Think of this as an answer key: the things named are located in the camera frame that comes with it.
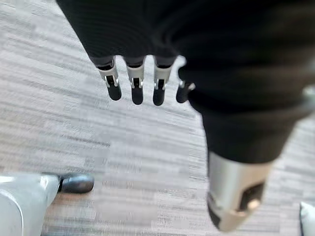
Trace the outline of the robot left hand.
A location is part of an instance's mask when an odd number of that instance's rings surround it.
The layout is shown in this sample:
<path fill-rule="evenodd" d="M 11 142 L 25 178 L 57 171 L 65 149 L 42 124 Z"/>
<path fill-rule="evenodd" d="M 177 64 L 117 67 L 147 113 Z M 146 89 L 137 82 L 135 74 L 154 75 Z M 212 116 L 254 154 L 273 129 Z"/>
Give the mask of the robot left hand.
<path fill-rule="evenodd" d="M 154 58 L 153 103 L 164 102 L 177 57 L 176 99 L 201 114 L 207 207 L 215 227 L 236 230 L 261 204 L 265 182 L 296 122 L 315 109 L 312 0 L 60 0 L 57 2 L 111 99 L 122 96 L 116 56 L 134 104 Z"/>

